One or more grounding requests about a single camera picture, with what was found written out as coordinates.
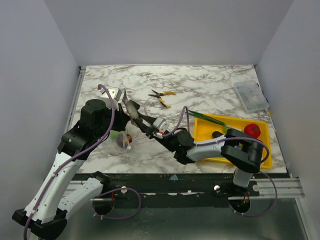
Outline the grey toy fish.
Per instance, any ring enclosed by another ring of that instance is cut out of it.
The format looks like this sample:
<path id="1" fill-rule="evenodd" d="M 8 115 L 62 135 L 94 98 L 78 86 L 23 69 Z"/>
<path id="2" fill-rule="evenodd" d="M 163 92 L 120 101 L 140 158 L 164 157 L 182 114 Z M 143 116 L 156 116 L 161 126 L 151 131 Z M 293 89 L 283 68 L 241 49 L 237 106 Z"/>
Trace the grey toy fish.
<path id="1" fill-rule="evenodd" d="M 122 97 L 122 102 L 124 103 L 124 105 L 126 107 L 126 111 L 130 117 L 131 124 L 138 128 L 139 126 L 135 122 L 135 120 L 141 120 L 141 118 L 139 116 L 136 105 L 133 103 L 133 101 L 130 101 L 128 99 L 126 90 L 124 91 L 124 95 Z"/>

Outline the clear zip top bag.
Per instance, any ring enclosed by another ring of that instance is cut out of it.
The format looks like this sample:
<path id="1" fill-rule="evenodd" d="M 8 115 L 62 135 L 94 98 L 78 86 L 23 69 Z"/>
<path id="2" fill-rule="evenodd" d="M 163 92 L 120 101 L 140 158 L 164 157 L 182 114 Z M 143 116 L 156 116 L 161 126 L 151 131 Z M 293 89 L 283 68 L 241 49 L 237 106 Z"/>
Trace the clear zip top bag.
<path id="1" fill-rule="evenodd" d="M 139 136 L 138 128 L 128 124 L 123 131 L 111 130 L 107 141 L 114 152 L 126 153 L 136 144 Z"/>

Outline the green cabbage toy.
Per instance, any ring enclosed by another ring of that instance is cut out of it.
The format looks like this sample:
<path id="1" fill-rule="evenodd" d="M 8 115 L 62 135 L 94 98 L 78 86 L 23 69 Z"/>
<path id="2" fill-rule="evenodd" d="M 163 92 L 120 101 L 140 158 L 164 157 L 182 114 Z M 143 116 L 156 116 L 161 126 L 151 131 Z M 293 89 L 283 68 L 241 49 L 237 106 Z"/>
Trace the green cabbage toy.
<path id="1" fill-rule="evenodd" d="M 116 141 L 120 135 L 121 135 L 120 131 L 111 130 L 109 132 L 109 138 L 113 141 Z"/>

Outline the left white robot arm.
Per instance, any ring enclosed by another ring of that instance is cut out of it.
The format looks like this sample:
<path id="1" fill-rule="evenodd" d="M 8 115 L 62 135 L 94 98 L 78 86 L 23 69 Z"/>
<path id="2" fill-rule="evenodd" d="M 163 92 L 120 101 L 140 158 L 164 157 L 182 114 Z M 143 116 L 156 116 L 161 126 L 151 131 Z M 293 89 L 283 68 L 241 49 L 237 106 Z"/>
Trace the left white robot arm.
<path id="1" fill-rule="evenodd" d="M 66 228 L 68 218 L 90 197 L 107 197 L 111 185 L 95 172 L 85 186 L 64 197 L 67 187 L 90 153 L 111 131 L 124 131 L 130 117 L 114 100 L 88 100 L 80 119 L 61 137 L 52 167 L 32 201 L 17 209 L 12 219 L 24 227 L 25 240 L 55 240 Z"/>

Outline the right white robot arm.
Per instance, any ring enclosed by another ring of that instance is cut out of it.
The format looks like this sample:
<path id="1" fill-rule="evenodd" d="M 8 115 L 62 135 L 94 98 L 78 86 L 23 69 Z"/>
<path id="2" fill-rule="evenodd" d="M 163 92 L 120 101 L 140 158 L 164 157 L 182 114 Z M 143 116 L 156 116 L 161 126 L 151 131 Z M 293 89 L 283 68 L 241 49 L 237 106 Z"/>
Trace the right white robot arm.
<path id="1" fill-rule="evenodd" d="M 230 191 L 236 196 L 247 192 L 252 176 L 260 171 L 261 163 L 265 160 L 263 151 L 266 151 L 266 158 L 270 153 L 262 141 L 234 128 L 219 137 L 195 141 L 186 128 L 178 130 L 179 124 L 171 132 L 167 131 L 169 124 L 163 117 L 154 118 L 138 111 L 129 116 L 149 139 L 155 139 L 174 153 L 174 158 L 183 165 L 207 158 L 227 159 L 236 166 L 230 183 Z"/>

